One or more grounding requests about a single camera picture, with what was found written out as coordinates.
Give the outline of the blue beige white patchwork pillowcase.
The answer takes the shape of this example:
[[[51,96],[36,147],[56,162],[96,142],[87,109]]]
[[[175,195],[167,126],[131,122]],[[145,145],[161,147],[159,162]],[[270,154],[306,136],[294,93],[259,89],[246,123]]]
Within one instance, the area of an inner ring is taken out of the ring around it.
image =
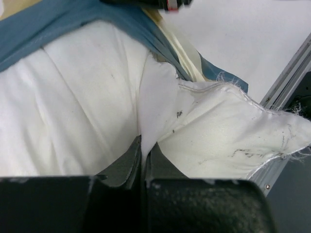
[[[172,64],[183,80],[223,78],[244,92],[248,90],[245,81],[202,57],[157,9],[101,0],[3,0],[0,6],[1,70],[68,32],[102,20],[142,43],[159,60]]]

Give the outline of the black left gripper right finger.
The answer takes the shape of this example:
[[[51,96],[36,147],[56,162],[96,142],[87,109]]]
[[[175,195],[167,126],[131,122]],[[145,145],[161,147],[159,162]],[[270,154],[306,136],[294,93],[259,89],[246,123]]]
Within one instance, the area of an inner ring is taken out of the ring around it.
[[[149,152],[145,165],[145,180],[189,179],[163,153],[158,143]]]

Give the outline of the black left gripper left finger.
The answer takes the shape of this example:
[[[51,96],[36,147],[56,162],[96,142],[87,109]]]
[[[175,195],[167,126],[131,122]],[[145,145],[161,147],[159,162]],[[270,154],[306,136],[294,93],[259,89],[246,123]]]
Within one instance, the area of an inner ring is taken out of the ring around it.
[[[97,174],[110,188],[135,188],[141,174],[141,136],[137,136],[129,149],[111,165]]]

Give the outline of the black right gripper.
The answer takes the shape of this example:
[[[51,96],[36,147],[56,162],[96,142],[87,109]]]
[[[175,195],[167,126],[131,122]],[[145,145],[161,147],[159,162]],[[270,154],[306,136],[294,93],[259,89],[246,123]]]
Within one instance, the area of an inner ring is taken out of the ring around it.
[[[134,5],[165,11],[177,11],[182,6],[190,6],[192,0],[102,0],[114,5]]]

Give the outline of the white pillow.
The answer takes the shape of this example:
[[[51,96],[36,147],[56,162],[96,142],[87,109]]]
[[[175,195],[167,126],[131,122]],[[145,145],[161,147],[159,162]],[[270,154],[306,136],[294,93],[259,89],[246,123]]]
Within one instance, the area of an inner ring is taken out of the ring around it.
[[[237,86],[186,82],[139,42],[93,22],[0,74],[0,174],[97,174],[138,135],[193,178],[250,178],[311,143],[311,123]]]

